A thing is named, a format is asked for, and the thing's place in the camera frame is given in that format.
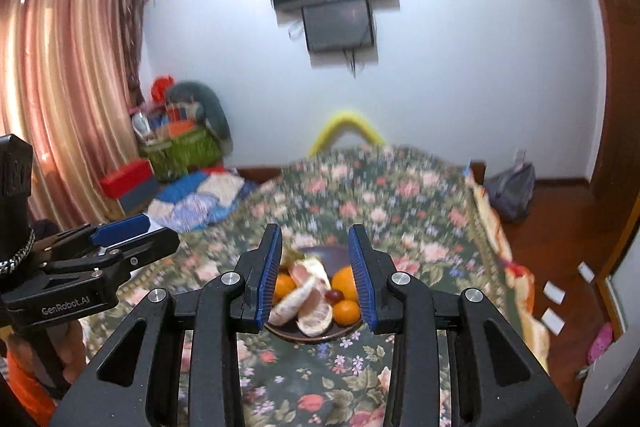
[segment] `bed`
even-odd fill
[[[408,147],[322,153],[286,166],[226,221],[181,234],[178,251],[145,267],[120,289],[117,308],[84,320],[94,353],[146,293],[200,288],[255,248],[268,223],[293,248],[345,244],[363,223],[377,250],[399,270],[435,289],[482,289],[546,367],[548,335],[532,311],[532,276],[513,264],[486,195],[465,169]],[[292,344],[263,331],[238,335],[245,421],[272,425],[379,427],[388,391],[393,336],[366,326],[326,344]],[[190,332],[180,379],[180,425],[186,424]],[[450,425],[446,342],[440,336],[440,425]]]

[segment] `curtain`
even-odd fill
[[[142,54],[142,15],[145,0],[120,0],[120,31],[127,75],[127,105],[136,107],[145,101],[140,88],[140,57]]]
[[[0,0],[0,135],[33,145],[30,211],[62,229],[122,217],[98,181],[137,156],[119,0]]]

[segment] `red and blue box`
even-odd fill
[[[143,210],[156,196],[158,180],[151,162],[139,158],[100,180],[104,195],[117,200],[125,214]]]

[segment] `paper on floor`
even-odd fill
[[[541,320],[554,335],[559,335],[562,328],[564,328],[564,320],[558,317],[558,314],[551,308],[546,309]]]
[[[593,270],[591,270],[584,261],[578,264],[578,272],[580,272],[582,278],[587,282],[593,281],[593,278],[596,277],[596,274],[594,274]]]
[[[565,291],[558,288],[558,286],[553,284],[551,281],[548,281],[545,284],[543,292],[556,304],[562,304],[562,299],[564,299]]]

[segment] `gray bag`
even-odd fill
[[[505,222],[521,221],[529,214],[536,171],[521,163],[484,181],[489,202]]]

